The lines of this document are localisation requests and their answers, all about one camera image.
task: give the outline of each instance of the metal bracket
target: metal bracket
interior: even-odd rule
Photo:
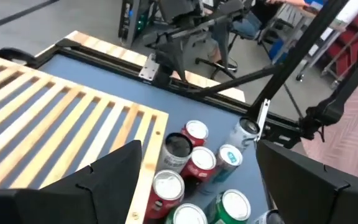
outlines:
[[[153,81],[159,68],[160,64],[155,62],[155,54],[150,54],[142,70],[139,72],[139,77],[148,81]]]
[[[260,107],[258,120],[257,120],[260,131],[259,131],[258,136],[255,139],[256,141],[259,141],[260,137],[262,136],[262,132],[264,130],[264,126],[265,126],[265,122],[266,122],[267,113],[269,112],[269,106],[270,106],[270,100],[265,99],[263,105]]]

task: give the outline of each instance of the blue table surface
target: blue table surface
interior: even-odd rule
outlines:
[[[191,119],[200,120],[209,128],[206,147],[214,152],[224,143],[229,131],[239,119],[237,115],[227,111],[61,55],[55,56],[39,70],[168,113],[165,135],[179,132]],[[232,173],[216,193],[226,189],[240,190],[249,199],[252,210],[250,221],[268,210],[254,145],[244,152],[242,165]],[[215,195],[196,194],[189,201],[204,208]]]

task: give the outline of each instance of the black metal rod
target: black metal rod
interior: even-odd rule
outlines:
[[[195,91],[192,91],[192,93],[197,93],[197,94],[203,95],[203,96],[211,95],[213,93],[227,90],[229,88],[233,88],[233,87],[239,86],[241,84],[245,84],[247,82],[252,82],[254,80],[269,76],[269,75],[277,72],[277,70],[280,70],[280,69],[281,69],[281,65],[269,65],[268,67],[263,68],[259,71],[252,72],[248,75],[243,75],[239,78],[235,78],[233,80],[230,80],[228,82],[225,82],[225,83],[222,83],[222,84],[219,84],[216,86],[204,88],[202,90],[195,90]]]
[[[263,101],[265,99],[271,100],[274,97],[277,91],[309,52],[313,44],[320,38],[321,34],[323,34],[330,23],[332,23],[347,2],[348,0],[329,0],[324,4],[319,14],[313,19],[312,23],[295,45],[295,48],[290,51],[284,60],[282,69],[274,74],[266,84],[265,88],[260,92],[259,96],[252,104],[248,116],[253,118],[258,117],[259,109]]]

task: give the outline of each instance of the office chair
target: office chair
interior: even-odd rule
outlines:
[[[231,49],[233,48],[233,45],[234,45],[234,42],[236,41],[237,37],[240,37],[242,40],[246,39],[246,40],[253,40],[253,39],[250,39],[249,37],[246,37],[242,34],[240,34],[238,31],[236,30],[232,30],[231,33],[234,34],[234,37],[233,39],[231,40],[230,44],[229,44],[229,47],[227,48],[227,54],[230,53]],[[229,76],[230,78],[232,79],[235,79],[235,76],[229,71],[229,70],[226,70],[225,68],[222,68],[220,67],[219,65],[216,65],[214,62],[210,62],[209,60],[205,60],[203,58],[196,58],[195,60],[195,63],[196,64],[199,64],[200,62],[202,63],[205,63],[207,65],[210,65],[212,67],[215,68],[214,72],[211,74],[210,76],[210,79],[214,80],[215,79],[215,76],[216,74],[219,72],[219,71],[222,71],[224,74],[226,74],[227,76]]]

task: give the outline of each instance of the floor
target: floor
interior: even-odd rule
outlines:
[[[0,19],[41,2],[43,1],[0,0]],[[108,42],[121,44],[116,34],[120,6],[121,2],[114,0],[60,0],[1,26],[0,48],[17,47],[36,54],[73,30],[80,30]],[[203,47],[201,44],[187,52],[186,69],[207,77],[212,72],[212,68],[193,63],[195,57],[206,56]],[[140,42],[135,43],[132,49],[143,54],[151,52]],[[239,64],[239,71],[235,74],[238,77],[259,70],[270,63],[263,48],[249,40],[237,40],[230,57]],[[319,73],[318,69],[313,68],[307,71],[302,83],[295,80],[296,74],[287,80],[287,85],[302,112],[331,94],[329,84],[332,80],[320,78]],[[252,103],[256,99],[269,78],[266,77],[239,87],[244,91],[248,103]],[[229,78],[220,73],[216,80],[224,82]],[[298,114],[283,88],[273,98],[270,110],[290,119],[298,119]]]

